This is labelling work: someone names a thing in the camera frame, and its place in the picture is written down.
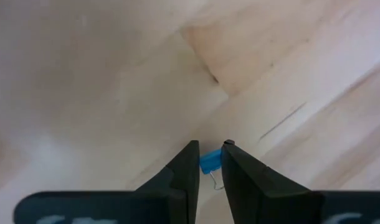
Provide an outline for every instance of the wire handle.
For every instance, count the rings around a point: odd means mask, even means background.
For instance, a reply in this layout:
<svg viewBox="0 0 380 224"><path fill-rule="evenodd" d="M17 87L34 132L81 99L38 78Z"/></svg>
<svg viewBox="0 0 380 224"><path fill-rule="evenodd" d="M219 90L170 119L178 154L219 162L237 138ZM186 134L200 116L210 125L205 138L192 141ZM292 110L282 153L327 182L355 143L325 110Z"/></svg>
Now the wire handle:
<svg viewBox="0 0 380 224"><path fill-rule="evenodd" d="M222 190L223 188L225 188L224 185L220 186L220 187L217 187L217 183L216 183L216 180L215 180L215 177L214 177L214 174L212 174L212 172L209 173L209 175L211 175L213 181L214 181L214 189L215 190Z"/></svg>

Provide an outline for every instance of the wood grain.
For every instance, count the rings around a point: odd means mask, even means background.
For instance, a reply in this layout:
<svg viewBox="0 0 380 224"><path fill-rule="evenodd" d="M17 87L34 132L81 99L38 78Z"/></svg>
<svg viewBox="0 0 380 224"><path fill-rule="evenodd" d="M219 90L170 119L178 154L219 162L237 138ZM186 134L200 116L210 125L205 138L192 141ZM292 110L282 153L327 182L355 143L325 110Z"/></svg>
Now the wood grain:
<svg viewBox="0 0 380 224"><path fill-rule="evenodd" d="M370 189L374 184L362 171L379 156L380 66L261 160L314 189L347 189L358 175L353 189Z"/></svg>
<svg viewBox="0 0 380 224"><path fill-rule="evenodd" d="M294 49L257 82L231 97L196 136L213 144L233 138L260 157L367 75L380 62L380 0L348 2L345 6L353 10L347 16L340 16L341 11L334 7L309 43ZM237 68L231 73L235 81L241 80L236 75L244 71Z"/></svg>
<svg viewBox="0 0 380 224"><path fill-rule="evenodd" d="M40 190L123 190L188 143L227 99L176 32L202 4L0 1L0 223Z"/></svg>
<svg viewBox="0 0 380 224"><path fill-rule="evenodd" d="M239 1L227 3L220 14L214 12L222 4L211 2L199 18L188 22L183 34L231 95L281 67L295 52L313 57L308 50L312 46L325 57L345 39L362 40L373 27L380 32L380 1ZM360 45L380 49L380 44ZM293 63L309 61L298 57Z"/></svg>

